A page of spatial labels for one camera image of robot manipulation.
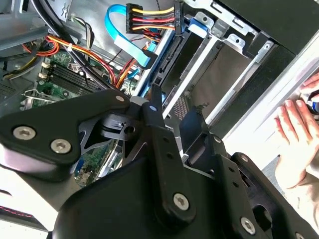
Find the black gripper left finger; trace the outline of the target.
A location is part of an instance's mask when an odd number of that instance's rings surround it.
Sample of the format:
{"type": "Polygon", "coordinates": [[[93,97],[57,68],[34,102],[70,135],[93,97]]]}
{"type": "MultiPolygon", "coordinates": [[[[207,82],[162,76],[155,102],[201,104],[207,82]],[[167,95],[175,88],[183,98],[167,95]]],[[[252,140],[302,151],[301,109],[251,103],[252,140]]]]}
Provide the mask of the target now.
{"type": "Polygon", "coordinates": [[[149,161],[155,197],[165,215],[188,210],[190,191],[173,133],[164,124],[159,87],[141,105],[107,89],[0,119],[0,163],[38,179],[68,179],[79,158],[111,139],[124,143],[123,168],[149,161]]]}

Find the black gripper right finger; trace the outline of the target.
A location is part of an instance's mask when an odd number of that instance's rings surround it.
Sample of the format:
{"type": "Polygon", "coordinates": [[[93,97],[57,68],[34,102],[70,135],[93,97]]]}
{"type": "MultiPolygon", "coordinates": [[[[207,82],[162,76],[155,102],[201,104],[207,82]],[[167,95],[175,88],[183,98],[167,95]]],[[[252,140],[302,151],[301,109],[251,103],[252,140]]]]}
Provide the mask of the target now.
{"type": "Polygon", "coordinates": [[[215,194],[231,239],[307,239],[302,219],[250,158],[229,155],[223,141],[209,132],[201,109],[192,107],[179,125],[185,164],[215,179],[215,194]]]}

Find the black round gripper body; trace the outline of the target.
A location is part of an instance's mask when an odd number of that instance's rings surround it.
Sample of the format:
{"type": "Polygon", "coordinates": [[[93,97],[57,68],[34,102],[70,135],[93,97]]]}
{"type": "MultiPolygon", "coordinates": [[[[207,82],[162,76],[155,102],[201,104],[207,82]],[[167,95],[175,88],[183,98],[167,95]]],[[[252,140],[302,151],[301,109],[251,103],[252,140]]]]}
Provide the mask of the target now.
{"type": "Polygon", "coordinates": [[[229,239],[217,206],[213,176],[185,169],[190,188],[182,219],[165,215],[151,182],[150,166],[139,160],[73,194],[62,206],[54,239],[229,239]]]}

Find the person's left hand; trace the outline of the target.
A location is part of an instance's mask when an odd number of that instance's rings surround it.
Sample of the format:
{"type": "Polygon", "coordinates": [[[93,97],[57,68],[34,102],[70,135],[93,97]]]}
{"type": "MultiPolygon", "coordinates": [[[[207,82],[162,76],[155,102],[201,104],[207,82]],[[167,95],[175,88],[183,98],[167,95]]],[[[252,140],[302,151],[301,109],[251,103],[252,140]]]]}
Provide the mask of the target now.
{"type": "Polygon", "coordinates": [[[286,100],[277,108],[277,115],[275,129],[281,146],[275,176],[279,185],[288,189],[306,176],[319,149],[319,125],[302,100],[286,100]]]}

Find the person's right hand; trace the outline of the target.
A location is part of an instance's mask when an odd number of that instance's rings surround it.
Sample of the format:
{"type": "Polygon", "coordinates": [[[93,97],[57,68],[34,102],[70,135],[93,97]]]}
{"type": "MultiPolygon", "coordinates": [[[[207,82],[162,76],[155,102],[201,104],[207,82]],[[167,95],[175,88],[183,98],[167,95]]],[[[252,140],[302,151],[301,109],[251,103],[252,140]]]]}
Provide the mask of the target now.
{"type": "Polygon", "coordinates": [[[317,91],[319,89],[319,74],[311,76],[303,82],[300,86],[300,92],[304,94],[309,94],[311,92],[317,91]]]}

